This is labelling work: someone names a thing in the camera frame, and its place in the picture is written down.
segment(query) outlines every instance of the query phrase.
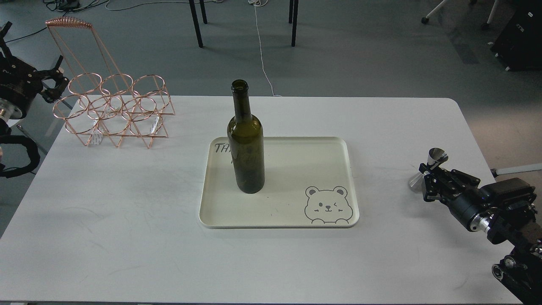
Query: bottle neck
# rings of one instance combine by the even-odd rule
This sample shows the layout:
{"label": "bottle neck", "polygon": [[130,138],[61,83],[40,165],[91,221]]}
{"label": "bottle neck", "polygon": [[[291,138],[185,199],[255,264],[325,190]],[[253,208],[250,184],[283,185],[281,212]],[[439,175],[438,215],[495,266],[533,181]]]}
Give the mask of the bottle neck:
{"label": "bottle neck", "polygon": [[250,113],[250,104],[248,101],[248,92],[233,92],[234,107],[235,107],[235,122],[249,122],[252,121],[252,114]]}

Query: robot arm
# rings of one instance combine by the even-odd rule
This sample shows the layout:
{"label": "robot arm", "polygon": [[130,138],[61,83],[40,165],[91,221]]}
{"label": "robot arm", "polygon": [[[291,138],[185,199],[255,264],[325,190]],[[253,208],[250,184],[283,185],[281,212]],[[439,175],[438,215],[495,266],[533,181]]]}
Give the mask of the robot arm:
{"label": "robot arm", "polygon": [[[56,61],[52,69],[38,71],[33,66],[12,55],[4,41],[11,22],[7,22],[0,29],[0,144],[20,144],[27,149],[30,162],[27,166],[4,171],[5,166],[0,164],[0,177],[15,177],[35,169],[40,162],[40,155],[34,141],[24,136],[12,136],[7,125],[10,119],[22,119],[27,116],[32,101],[40,94],[48,103],[58,100],[69,79],[63,76],[60,64],[62,56]],[[44,80],[52,79],[55,86],[49,88]]]}
{"label": "robot arm", "polygon": [[493,275],[524,304],[542,304],[542,228],[534,187],[513,178],[478,188],[480,179],[441,168],[447,159],[433,148],[428,163],[420,164],[424,201],[440,201],[468,231],[484,231],[493,244],[512,243],[512,252],[493,265]]}

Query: floor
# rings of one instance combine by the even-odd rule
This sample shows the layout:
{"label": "floor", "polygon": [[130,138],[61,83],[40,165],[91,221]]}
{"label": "floor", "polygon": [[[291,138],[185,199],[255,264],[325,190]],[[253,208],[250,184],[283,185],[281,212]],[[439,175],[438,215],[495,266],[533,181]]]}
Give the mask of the floor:
{"label": "floor", "polygon": [[[80,2],[84,6],[90,0]],[[145,2],[111,0],[107,8]],[[252,96],[451,98],[459,104],[489,167],[504,168],[542,162],[542,71],[507,72],[489,50],[513,15],[515,2],[502,1],[491,28],[482,31],[480,25],[493,5],[490,0],[475,5],[450,1],[426,25],[420,19],[438,0],[300,1],[295,48],[290,46],[288,0],[269,0],[257,8],[258,29],[255,9],[245,0],[207,3],[209,24],[200,24],[202,49],[197,47],[187,4],[122,11],[101,5],[69,16],[93,24],[124,73],[161,75],[172,95],[229,96],[231,81],[244,78]],[[61,14],[40,1],[0,1],[0,23],[13,23],[6,40],[33,33]],[[99,72],[103,63],[88,32],[62,30],[83,64]],[[8,46],[37,69],[49,68],[59,55],[46,30]],[[45,149],[62,128],[41,97],[21,124]],[[424,132],[438,132],[438,126],[421,130],[420,136]],[[22,165],[24,151],[9,149],[4,148],[2,162]],[[540,171],[498,180],[510,177],[542,189]],[[27,174],[0,180],[0,236],[32,179]]]}

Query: bottle opening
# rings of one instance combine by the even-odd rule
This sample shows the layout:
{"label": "bottle opening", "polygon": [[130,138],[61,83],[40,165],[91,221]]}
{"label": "bottle opening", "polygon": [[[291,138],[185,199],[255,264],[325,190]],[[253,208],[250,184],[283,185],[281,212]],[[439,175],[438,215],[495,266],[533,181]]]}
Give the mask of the bottle opening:
{"label": "bottle opening", "polygon": [[231,91],[232,92],[247,92],[248,91],[248,84],[246,81],[242,79],[234,80],[231,83]]}

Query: power cord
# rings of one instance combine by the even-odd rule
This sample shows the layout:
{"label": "power cord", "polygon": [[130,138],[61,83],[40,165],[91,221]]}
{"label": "power cord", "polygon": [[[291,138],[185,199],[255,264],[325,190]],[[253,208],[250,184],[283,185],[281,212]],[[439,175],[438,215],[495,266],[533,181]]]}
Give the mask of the power cord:
{"label": "power cord", "polygon": [[[109,2],[109,0],[104,0],[102,2],[99,2],[99,0],[92,0],[87,6],[84,6],[84,7],[80,7],[80,8],[65,8],[65,9],[60,9],[62,7],[62,4],[63,4],[63,0],[41,0],[41,2],[43,4],[45,4],[45,6],[50,10],[50,11],[61,11],[61,12],[64,12],[64,14],[62,15],[63,17],[66,16],[69,12],[81,12],[81,11],[84,11],[84,10],[87,10],[87,9],[90,9],[90,8],[95,8],[97,7],[98,5],[102,5],[102,4],[105,4],[107,2]],[[26,38],[26,37],[30,37],[32,35],[36,35],[37,33],[40,33],[44,30],[46,30],[47,27],[44,27],[38,31],[35,31],[34,33],[32,34],[28,34],[28,35],[25,35],[25,36],[22,36],[22,37],[19,37],[19,38],[15,38],[15,39],[12,39],[12,40],[8,40],[6,41],[5,43],[9,43],[9,42],[14,42],[14,41],[17,41],[17,40],[20,40],[20,39],[23,39],[23,38]]]}
{"label": "power cord", "polygon": [[263,75],[266,77],[267,79],[267,82],[269,83],[269,85],[271,86],[271,94],[274,96],[274,97],[281,97],[280,95],[278,94],[275,94],[275,91],[273,90],[273,84],[271,84],[271,81],[269,80],[269,78],[267,77],[267,73],[266,73],[266,70],[265,68],[263,67],[263,51],[262,51],[262,39],[260,37],[260,29],[258,27],[258,13],[256,11],[256,8],[258,7],[262,7],[264,5],[267,4],[267,0],[265,1],[265,3],[263,4],[256,4],[256,2],[260,2],[259,0],[248,0],[248,3],[250,3],[250,1],[253,1],[253,3],[251,3],[253,6],[254,6],[254,16],[256,17],[256,31],[258,32],[258,40],[260,42],[260,59],[262,61],[262,71],[263,71]]}
{"label": "power cord", "polygon": [[92,0],[89,4],[87,4],[84,7],[65,7],[66,6],[66,0],[41,0],[43,4],[50,10],[50,11],[65,11],[65,12],[80,12],[84,11],[86,9],[94,8],[102,4],[106,4],[109,2],[109,0],[104,0],[100,2],[100,0]]}
{"label": "power cord", "polygon": [[17,41],[17,40],[19,40],[19,39],[23,39],[23,38],[26,38],[26,37],[30,37],[30,36],[32,36],[32,35],[36,35],[37,33],[41,32],[41,31],[45,31],[46,29],[47,29],[47,27],[44,27],[43,29],[38,30],[38,31],[35,31],[35,32],[32,33],[32,34],[28,34],[28,35],[25,35],[25,36],[22,36],[22,37],[19,37],[19,38],[15,38],[15,39],[12,39],[12,40],[8,40],[8,41],[6,41],[5,43]]}

